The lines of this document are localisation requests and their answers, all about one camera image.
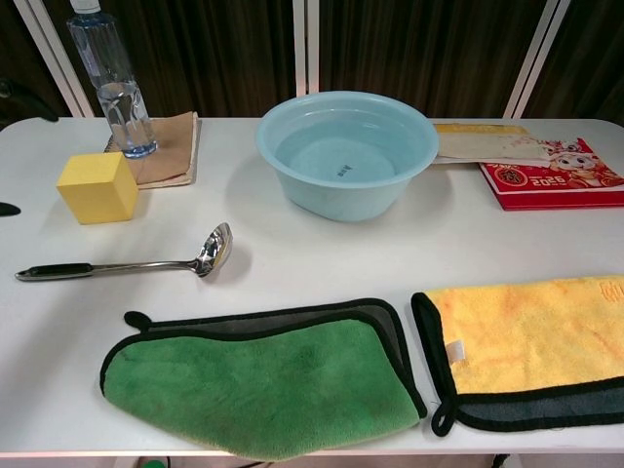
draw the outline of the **yellow microfiber towel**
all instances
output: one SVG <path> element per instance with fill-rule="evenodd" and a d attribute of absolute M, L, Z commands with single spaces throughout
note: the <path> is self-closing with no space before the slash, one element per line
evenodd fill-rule
<path fill-rule="evenodd" d="M 624 277 L 421 292 L 412 308 L 439 435 L 456 418 L 497 431 L 624 421 Z"/>

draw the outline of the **white table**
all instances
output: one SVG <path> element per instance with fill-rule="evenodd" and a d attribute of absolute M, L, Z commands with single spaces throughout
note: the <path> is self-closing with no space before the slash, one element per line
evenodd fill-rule
<path fill-rule="evenodd" d="M 539 137 L 585 137 L 624 174 L 620 127 L 592 120 L 520 123 Z M 142 191 L 134 220 L 91 226 L 74 220 L 55 184 L 69 155 L 103 147 L 106 123 L 28 120 L 0 134 L 0 201 L 22 209 L 0 217 L 3 456 L 223 454 L 140 422 L 100 395 L 103 357 L 135 332 L 122 320 L 128 310 L 173 320 L 383 298 L 402 316 L 416 384 L 431 414 L 437 397 L 410 313 L 412 293 L 624 273 L 624 210 L 505 213 L 473 166 L 425 171 L 387 214 L 369 222 L 310 214 L 282 195 L 255 150 L 256 124 L 204 120 L 195 184 Z M 190 258 L 223 220 L 232 227 L 234 251 L 204 281 L 183 271 L 38 284 L 13 278 L 42 263 Z M 427 418 L 402 434 L 323 453 L 624 452 L 624 424 L 515 434 L 456 424 L 443 439 L 429 425 Z"/>

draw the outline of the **dark curtain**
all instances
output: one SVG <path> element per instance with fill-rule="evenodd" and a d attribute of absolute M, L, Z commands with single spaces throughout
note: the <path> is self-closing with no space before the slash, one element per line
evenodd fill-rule
<path fill-rule="evenodd" d="M 0 1 L 0 78 L 25 86 L 59 116 L 69 115 L 65 101 L 12 1 Z M 37 115 L 28 105 L 0 97 L 0 130 Z"/>
<path fill-rule="evenodd" d="M 101 0 L 119 21 L 151 116 L 256 117 L 294 97 L 291 0 Z M 65 22 L 68 0 L 46 7 L 91 106 L 101 115 Z"/>
<path fill-rule="evenodd" d="M 623 0 L 572 0 L 524 116 L 624 125 Z"/>
<path fill-rule="evenodd" d="M 323 91 L 502 117 L 546 0 L 321 0 Z"/>

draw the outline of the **water bottle cap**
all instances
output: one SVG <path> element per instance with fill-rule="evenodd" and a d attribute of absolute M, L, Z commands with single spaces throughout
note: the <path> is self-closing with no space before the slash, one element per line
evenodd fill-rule
<path fill-rule="evenodd" d="M 99 0 L 69 0 L 71 7 L 79 15 L 97 13 L 100 10 Z"/>

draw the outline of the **sponge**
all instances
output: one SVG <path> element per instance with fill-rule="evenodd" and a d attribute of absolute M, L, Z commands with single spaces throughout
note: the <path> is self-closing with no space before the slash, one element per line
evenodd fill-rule
<path fill-rule="evenodd" d="M 81 224 L 131 219 L 138 194 L 121 152 L 71 156 L 57 190 Z"/>

